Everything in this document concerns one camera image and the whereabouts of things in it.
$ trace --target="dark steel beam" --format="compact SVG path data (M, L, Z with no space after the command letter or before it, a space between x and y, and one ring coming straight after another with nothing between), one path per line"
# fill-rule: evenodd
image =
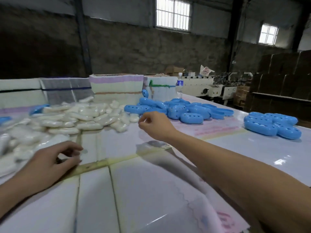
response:
M239 30L239 24L243 9L244 0L233 0L232 11L231 11L231 20L228 33L228 41L230 43L230 52L228 56L227 63L227 72L230 72L232 69L232 61L235 58L235 50L237 45L237 36Z
M299 47L302 35L304 33L306 23L309 19L310 13L311 13L311 3L303 5L301 15L300 15L300 18L299 18L299 21L298 21L298 24L295 30L295 35L293 38L293 46L292 46L293 52L298 51L298 47Z
M78 24L80 42L82 46L82 54L83 54L85 72L88 76L92 74L92 65L91 65L89 44L87 42L86 24L84 21L82 0L73 0L73 1L74 1L74 6L76 8L76 21Z

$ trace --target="white table surface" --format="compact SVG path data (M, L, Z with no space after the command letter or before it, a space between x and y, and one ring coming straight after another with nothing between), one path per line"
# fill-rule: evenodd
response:
M226 108L188 95L183 98ZM311 129L299 127L302 137L297 141L265 137L243 129L247 113L233 110L234 116L222 121L204 121L203 125L173 121L173 125L192 136L263 161L311 185L308 153ZM107 158L111 165L70 178L33 196L0 225L0 233L73 232L74 229L79 233L165 232L165 229L205 232L202 217L207 217L211 229L217 227L215 223L219 219L226 226L226 232L239 232L248 227L208 184L176 157L161 150L163 143L154 141L137 124L131 124L125 133L112 129L84 132L82 145L85 148L82 164ZM177 157L189 162L173 150ZM204 211L195 206L204 206Z

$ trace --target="pile of white packages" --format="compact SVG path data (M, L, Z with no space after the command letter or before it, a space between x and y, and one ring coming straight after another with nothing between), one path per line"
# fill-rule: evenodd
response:
M110 126L125 132L138 114L124 112L118 101L93 103L93 97L79 102L44 107L41 114L10 120L0 127L0 177L16 172L39 149L73 140L81 131Z

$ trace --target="purple stripe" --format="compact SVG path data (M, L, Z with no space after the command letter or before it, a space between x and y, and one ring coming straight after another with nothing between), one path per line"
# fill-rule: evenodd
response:
M29 112L33 107L35 107L35 105L34 106L24 106L24 107L14 107L14 108L0 109L0 114Z
M90 82L92 83L122 83L122 82L139 82L144 80L144 75L124 75L124 76L102 76L102 77L91 77Z

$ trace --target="plastic bottle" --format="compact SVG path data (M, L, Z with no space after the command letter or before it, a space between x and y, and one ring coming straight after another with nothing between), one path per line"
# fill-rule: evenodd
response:
M176 83L176 93L177 93L177 98L181 99L183 97L183 73L178 73L178 80Z

